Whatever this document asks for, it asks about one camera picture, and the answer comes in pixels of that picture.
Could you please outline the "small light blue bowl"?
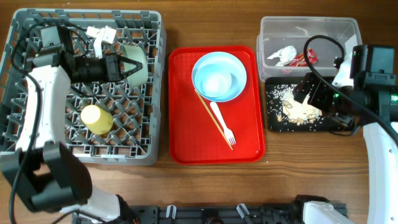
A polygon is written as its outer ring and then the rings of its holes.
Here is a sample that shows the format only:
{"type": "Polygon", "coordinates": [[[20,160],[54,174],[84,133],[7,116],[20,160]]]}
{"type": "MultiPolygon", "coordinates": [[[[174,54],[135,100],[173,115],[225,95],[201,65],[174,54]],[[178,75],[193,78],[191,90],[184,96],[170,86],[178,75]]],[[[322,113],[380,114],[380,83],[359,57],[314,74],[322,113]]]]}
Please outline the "small light blue bowl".
{"type": "Polygon", "coordinates": [[[202,94],[215,98],[228,92],[232,84],[231,74],[223,69],[201,69],[197,73],[197,87],[202,94]]]}

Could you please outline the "large light blue plate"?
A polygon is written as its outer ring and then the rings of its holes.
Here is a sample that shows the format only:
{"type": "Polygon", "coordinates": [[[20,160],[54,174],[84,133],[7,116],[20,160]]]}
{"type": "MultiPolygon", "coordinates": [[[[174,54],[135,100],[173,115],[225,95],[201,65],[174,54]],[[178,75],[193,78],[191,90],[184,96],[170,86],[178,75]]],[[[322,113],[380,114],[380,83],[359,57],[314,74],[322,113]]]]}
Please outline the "large light blue plate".
{"type": "Polygon", "coordinates": [[[211,52],[202,56],[194,65],[192,70],[192,83],[194,88],[207,100],[215,102],[226,102],[236,98],[240,95],[247,81],[247,73],[243,63],[234,55],[226,52],[211,52]],[[210,98],[200,92],[197,87],[197,73],[201,69],[210,70],[225,70],[231,74],[232,84],[230,89],[224,95],[219,97],[210,98]]]}

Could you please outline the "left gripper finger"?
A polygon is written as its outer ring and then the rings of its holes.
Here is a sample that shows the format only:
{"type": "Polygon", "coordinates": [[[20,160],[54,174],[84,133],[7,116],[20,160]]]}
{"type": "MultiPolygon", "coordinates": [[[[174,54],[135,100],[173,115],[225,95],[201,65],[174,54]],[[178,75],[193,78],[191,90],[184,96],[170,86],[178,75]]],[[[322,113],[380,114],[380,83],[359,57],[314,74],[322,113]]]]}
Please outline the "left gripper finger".
{"type": "Polygon", "coordinates": [[[130,64],[130,65],[135,65],[136,67],[142,67],[142,63],[137,61],[137,60],[133,60],[133,59],[130,59],[130,58],[125,57],[125,56],[120,56],[119,58],[120,58],[119,60],[121,62],[123,62],[123,63],[127,63],[127,64],[130,64]]]}
{"type": "Polygon", "coordinates": [[[134,73],[141,71],[143,67],[136,67],[135,65],[130,65],[127,63],[124,63],[121,66],[121,73],[120,73],[120,78],[121,79],[126,79],[127,77],[130,77],[134,73]]]}

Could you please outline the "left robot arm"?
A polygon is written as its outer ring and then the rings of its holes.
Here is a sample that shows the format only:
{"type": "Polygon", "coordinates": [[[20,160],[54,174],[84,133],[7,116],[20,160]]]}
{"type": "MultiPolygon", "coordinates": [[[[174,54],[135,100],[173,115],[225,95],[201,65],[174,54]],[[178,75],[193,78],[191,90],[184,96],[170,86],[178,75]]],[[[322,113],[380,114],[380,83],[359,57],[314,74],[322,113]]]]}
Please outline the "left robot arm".
{"type": "Polygon", "coordinates": [[[93,186],[86,166],[67,148],[65,107],[74,83],[118,82],[142,70],[138,61],[123,71],[129,59],[103,54],[116,30],[82,28],[75,24],[41,22],[42,48],[16,70],[27,79],[28,94],[22,132],[16,150],[1,159],[11,184],[9,207],[20,198],[31,212],[81,215],[96,223],[138,223],[139,217],[120,195],[93,186]]]}

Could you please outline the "red snack wrapper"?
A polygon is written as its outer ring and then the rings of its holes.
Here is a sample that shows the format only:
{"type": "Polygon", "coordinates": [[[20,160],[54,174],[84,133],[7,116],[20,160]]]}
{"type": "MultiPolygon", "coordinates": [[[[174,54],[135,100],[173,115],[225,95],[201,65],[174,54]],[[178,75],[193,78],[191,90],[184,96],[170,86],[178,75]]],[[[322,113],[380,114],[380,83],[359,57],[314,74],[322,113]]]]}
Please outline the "red snack wrapper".
{"type": "MultiPolygon", "coordinates": [[[[314,65],[318,62],[318,57],[312,48],[307,49],[307,57],[311,65],[314,65]]],[[[305,60],[304,53],[297,55],[292,59],[292,61],[288,64],[290,67],[306,67],[307,61],[305,60]]]]}

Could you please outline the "food scraps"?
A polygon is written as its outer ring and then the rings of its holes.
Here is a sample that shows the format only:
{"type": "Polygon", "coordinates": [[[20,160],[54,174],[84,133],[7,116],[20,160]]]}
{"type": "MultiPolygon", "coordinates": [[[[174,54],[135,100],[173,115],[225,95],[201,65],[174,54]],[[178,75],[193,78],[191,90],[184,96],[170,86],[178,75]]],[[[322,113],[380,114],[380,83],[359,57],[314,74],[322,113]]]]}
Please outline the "food scraps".
{"type": "Polygon", "coordinates": [[[296,84],[272,85],[267,95],[269,127],[278,131],[294,131],[294,128],[311,130],[322,120],[322,112],[307,103],[294,100],[292,91],[296,84]]]}

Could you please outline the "wooden chopstick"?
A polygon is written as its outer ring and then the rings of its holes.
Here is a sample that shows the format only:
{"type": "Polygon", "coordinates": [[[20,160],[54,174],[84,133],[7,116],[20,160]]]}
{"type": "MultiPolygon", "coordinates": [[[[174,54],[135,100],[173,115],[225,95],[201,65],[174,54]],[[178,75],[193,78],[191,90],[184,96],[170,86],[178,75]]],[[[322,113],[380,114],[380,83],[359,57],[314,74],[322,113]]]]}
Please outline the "wooden chopstick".
{"type": "Polygon", "coordinates": [[[212,121],[214,122],[214,124],[216,125],[218,131],[220,132],[220,134],[222,135],[223,139],[225,140],[225,142],[227,143],[228,147],[230,148],[231,151],[233,151],[233,147],[232,145],[229,143],[229,141],[227,140],[226,136],[224,135],[223,130],[221,129],[220,125],[218,124],[217,120],[215,119],[215,117],[213,116],[213,113],[210,111],[208,105],[205,103],[204,99],[202,98],[202,96],[199,94],[199,92],[197,92],[197,90],[195,90],[195,93],[197,95],[197,97],[200,99],[202,105],[204,106],[204,108],[206,109],[207,113],[210,115],[212,121]]]}

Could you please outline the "green bowl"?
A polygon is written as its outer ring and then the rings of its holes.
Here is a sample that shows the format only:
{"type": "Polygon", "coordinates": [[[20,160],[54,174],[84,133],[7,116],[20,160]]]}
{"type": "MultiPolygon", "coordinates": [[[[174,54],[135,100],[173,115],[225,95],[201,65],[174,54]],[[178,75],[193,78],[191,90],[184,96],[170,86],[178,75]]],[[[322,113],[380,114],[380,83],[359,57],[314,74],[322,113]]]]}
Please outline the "green bowl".
{"type": "Polygon", "coordinates": [[[124,63],[124,69],[129,72],[133,71],[127,79],[127,83],[131,89],[145,84],[149,77],[146,53],[140,48],[132,45],[122,45],[122,56],[126,57],[134,63],[124,63]]]}

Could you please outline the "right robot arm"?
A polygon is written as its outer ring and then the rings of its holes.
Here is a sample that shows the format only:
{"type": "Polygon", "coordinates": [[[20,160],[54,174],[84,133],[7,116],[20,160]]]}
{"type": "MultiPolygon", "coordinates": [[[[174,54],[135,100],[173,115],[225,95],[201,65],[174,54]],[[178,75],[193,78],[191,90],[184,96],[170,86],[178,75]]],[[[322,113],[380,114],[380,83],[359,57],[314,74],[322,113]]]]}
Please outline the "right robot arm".
{"type": "Polygon", "coordinates": [[[369,164],[368,223],[397,223],[397,86],[394,49],[357,45],[351,56],[353,86],[334,87],[315,71],[293,90],[294,100],[324,113],[361,121],[369,164]]]}

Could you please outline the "yellow plastic cup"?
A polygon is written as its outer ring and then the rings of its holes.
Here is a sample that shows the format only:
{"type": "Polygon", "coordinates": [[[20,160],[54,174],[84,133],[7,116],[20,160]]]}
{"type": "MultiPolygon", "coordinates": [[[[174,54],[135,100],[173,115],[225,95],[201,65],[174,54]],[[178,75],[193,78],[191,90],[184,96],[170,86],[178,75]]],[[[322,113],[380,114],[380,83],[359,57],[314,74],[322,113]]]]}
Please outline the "yellow plastic cup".
{"type": "Polygon", "coordinates": [[[113,116],[96,105],[84,107],[80,118],[93,134],[105,134],[113,127],[113,116]]]}

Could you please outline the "white napkin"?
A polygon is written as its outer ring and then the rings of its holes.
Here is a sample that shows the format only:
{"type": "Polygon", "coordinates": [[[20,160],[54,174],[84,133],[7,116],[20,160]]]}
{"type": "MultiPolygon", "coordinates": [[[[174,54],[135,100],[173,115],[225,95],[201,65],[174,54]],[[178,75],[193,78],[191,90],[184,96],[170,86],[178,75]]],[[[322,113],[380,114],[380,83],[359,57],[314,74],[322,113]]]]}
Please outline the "white napkin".
{"type": "Polygon", "coordinates": [[[279,61],[276,63],[277,67],[283,67],[284,65],[288,65],[295,57],[297,56],[297,50],[293,45],[286,46],[272,55],[268,56],[267,59],[275,59],[279,58],[279,61]]]}

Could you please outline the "white plastic fork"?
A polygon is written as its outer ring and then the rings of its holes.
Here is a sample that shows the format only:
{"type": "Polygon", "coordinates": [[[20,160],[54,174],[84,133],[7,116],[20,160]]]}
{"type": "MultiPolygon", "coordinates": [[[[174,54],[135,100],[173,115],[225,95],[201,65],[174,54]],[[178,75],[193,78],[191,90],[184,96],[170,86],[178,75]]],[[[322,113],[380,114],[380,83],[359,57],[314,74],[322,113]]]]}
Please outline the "white plastic fork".
{"type": "Polygon", "coordinates": [[[227,127],[227,125],[226,125],[226,123],[224,121],[224,117],[221,114],[221,111],[220,111],[220,109],[218,107],[218,104],[216,102],[212,101],[210,103],[210,107],[213,110],[213,112],[214,112],[215,116],[217,117],[218,121],[220,122],[220,125],[223,128],[224,135],[225,135],[226,139],[228,140],[229,144],[231,146],[235,145],[236,144],[235,136],[234,136],[232,130],[230,130],[227,127]]]}

